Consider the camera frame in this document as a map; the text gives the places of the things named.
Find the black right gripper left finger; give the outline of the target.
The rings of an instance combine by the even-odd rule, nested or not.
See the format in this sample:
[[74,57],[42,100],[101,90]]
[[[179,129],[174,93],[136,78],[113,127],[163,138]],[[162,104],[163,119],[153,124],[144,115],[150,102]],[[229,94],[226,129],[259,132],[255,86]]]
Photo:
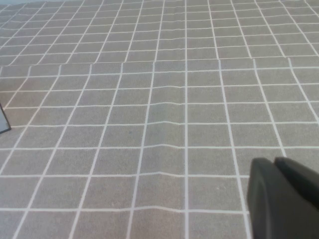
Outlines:
[[254,158],[250,167],[247,203],[253,238],[317,239],[317,219],[276,219],[273,217],[273,183],[277,178],[274,162]]

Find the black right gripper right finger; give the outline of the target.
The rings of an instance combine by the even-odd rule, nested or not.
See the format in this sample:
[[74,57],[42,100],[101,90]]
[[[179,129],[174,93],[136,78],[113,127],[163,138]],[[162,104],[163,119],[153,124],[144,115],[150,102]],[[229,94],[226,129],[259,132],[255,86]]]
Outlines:
[[273,217],[317,219],[319,217],[319,174],[286,157],[274,161]]

